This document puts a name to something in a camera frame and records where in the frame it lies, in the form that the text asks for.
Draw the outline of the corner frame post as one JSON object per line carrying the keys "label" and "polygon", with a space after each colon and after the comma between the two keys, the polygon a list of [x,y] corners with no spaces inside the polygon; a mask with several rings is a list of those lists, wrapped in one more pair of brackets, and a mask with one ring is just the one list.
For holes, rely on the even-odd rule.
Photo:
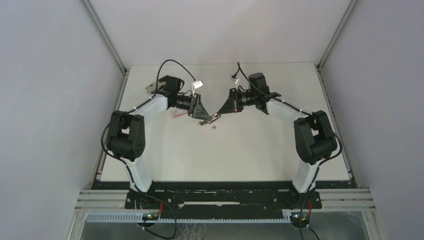
{"label": "corner frame post", "polygon": [[318,64],[316,65],[316,69],[318,72],[321,72],[324,68],[326,62],[328,61],[330,54],[335,47],[340,35],[342,34],[343,30],[345,29],[346,25],[348,24],[349,19],[351,18],[355,8],[357,7],[359,0],[350,0],[349,4],[347,5],[334,33],[332,34],[330,41],[328,45],[326,46]]}
{"label": "corner frame post", "polygon": [[80,3],[83,7],[83,9],[86,11],[88,18],[90,19],[92,25],[94,26],[95,30],[97,31],[97,34],[99,35],[101,41],[105,45],[107,51],[109,52],[110,56],[112,57],[115,65],[118,67],[121,77],[118,85],[118,91],[120,92],[123,88],[125,76],[127,73],[127,68],[124,65],[124,62],[122,61],[121,57],[119,56],[119,53],[111,39],[111,37],[108,34],[108,31],[106,30],[104,24],[102,23],[102,20],[100,16],[98,15],[94,5],[90,0],[80,0]]}

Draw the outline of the aluminium frame rail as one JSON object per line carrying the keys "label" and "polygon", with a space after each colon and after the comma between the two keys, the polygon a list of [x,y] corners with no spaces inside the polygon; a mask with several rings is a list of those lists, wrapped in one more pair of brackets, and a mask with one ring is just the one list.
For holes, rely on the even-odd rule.
{"label": "aluminium frame rail", "polygon": [[[118,209],[124,208],[128,190],[82,190],[79,193],[78,209]],[[317,189],[321,211],[374,212],[376,207],[369,189]]]}

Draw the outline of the black and beige stapler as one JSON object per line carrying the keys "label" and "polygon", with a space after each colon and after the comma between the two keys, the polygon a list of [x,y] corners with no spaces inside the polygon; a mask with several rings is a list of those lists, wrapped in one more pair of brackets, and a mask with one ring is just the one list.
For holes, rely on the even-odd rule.
{"label": "black and beige stapler", "polygon": [[154,81],[153,83],[149,84],[145,90],[147,92],[147,94],[155,94],[156,92],[158,92],[158,94],[162,94],[163,92],[163,88],[165,86],[166,82],[165,81]]}

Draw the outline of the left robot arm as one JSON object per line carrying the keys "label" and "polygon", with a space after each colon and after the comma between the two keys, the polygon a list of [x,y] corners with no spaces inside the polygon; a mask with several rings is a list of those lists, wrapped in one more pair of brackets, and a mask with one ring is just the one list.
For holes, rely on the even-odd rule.
{"label": "left robot arm", "polygon": [[185,110],[193,119],[212,120],[202,104],[201,95],[195,92],[203,86],[201,80],[192,82],[191,95],[180,93],[183,85],[180,78],[166,75],[156,82],[162,85],[157,86],[147,100],[128,111],[115,110],[101,137],[104,152],[127,168],[130,187],[139,192],[136,200],[145,209],[153,207],[157,200],[156,194],[149,190],[153,181],[142,158],[147,145],[146,124],[169,108]]}

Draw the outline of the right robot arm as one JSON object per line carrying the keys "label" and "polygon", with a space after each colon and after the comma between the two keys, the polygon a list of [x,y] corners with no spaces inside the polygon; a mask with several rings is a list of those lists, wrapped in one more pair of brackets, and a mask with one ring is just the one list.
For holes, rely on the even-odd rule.
{"label": "right robot arm", "polygon": [[302,208],[309,201],[307,192],[315,187],[320,166],[341,146],[339,138],[325,111],[308,113],[280,99],[279,93],[270,91],[261,72],[249,75],[247,81],[248,89],[237,86],[229,90],[227,100],[214,117],[240,113],[247,106],[255,106],[264,114],[293,125],[295,149],[301,162],[292,180],[295,191],[289,194],[289,203]]}

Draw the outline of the left corner frame post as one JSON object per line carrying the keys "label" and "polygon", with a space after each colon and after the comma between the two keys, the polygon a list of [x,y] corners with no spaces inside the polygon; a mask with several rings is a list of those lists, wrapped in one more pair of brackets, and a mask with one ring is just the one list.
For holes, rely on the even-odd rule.
{"label": "left corner frame post", "polygon": [[121,77],[118,85],[118,91],[120,92],[123,88],[125,76],[127,73],[127,68],[124,65],[124,62],[122,61],[121,57],[119,56],[119,53],[111,39],[111,37],[108,34],[108,31],[106,30],[104,24],[102,23],[102,20],[100,16],[98,15],[94,5],[90,0],[80,0],[80,3],[83,7],[83,9],[86,11],[88,18],[90,19],[92,25],[94,26],[95,30],[97,31],[97,34],[99,35],[101,41],[105,45],[107,51],[109,52],[110,56],[112,57],[115,65],[118,67]]}

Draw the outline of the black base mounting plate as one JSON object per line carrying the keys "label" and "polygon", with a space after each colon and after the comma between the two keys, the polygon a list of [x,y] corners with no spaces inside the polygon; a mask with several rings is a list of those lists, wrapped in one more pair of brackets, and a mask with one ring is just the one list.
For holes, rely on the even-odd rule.
{"label": "black base mounting plate", "polygon": [[277,211],[307,214],[323,208],[318,189],[356,189],[351,180],[319,180],[308,193],[297,193],[290,181],[172,182],[152,183],[146,193],[130,188],[127,182],[97,182],[90,190],[128,190],[125,212],[161,212],[177,217],[276,216]]}

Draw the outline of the left green circuit board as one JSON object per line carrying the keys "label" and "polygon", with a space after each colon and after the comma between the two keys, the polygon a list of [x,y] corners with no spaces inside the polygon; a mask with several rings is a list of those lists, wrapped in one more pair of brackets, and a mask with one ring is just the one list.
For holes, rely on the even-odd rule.
{"label": "left green circuit board", "polygon": [[143,221],[157,221],[159,219],[160,215],[157,213],[146,213],[143,214],[142,220]]}

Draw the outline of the right corner frame post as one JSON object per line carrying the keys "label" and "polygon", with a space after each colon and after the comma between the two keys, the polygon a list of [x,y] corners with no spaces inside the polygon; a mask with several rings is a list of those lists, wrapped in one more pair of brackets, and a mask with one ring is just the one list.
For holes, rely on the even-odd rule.
{"label": "right corner frame post", "polygon": [[334,33],[332,34],[330,41],[328,45],[326,46],[318,64],[316,65],[316,69],[318,72],[321,72],[324,68],[326,62],[328,61],[330,54],[335,47],[340,35],[342,34],[343,30],[345,29],[346,25],[348,24],[349,19],[351,18],[355,8],[357,7],[359,0],[350,0],[349,4],[347,5]]}

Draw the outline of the right green circuit board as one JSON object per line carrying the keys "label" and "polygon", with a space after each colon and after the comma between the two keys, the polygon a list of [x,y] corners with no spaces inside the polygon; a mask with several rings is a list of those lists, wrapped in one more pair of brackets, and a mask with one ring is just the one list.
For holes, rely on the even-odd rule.
{"label": "right green circuit board", "polygon": [[311,222],[312,214],[311,213],[302,213],[292,212],[289,220],[290,224],[298,229],[307,228]]}

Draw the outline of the green circuit board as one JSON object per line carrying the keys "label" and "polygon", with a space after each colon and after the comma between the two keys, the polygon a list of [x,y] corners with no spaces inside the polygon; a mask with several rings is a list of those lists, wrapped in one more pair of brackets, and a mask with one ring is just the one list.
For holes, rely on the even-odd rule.
{"label": "green circuit board", "polygon": [[157,213],[146,213],[143,214],[142,220],[143,221],[157,221],[159,219],[160,215]]}
{"label": "green circuit board", "polygon": [[311,222],[312,214],[311,213],[302,213],[292,212],[289,220],[290,224],[298,229],[307,228]]}

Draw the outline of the red white staple box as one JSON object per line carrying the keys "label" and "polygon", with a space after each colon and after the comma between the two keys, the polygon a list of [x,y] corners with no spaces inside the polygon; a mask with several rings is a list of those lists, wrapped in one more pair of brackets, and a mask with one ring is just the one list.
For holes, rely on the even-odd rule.
{"label": "red white staple box", "polygon": [[183,116],[186,113],[187,113],[186,110],[184,110],[184,109],[178,109],[178,108],[175,109],[175,110],[172,110],[172,112],[171,112],[173,118]]}

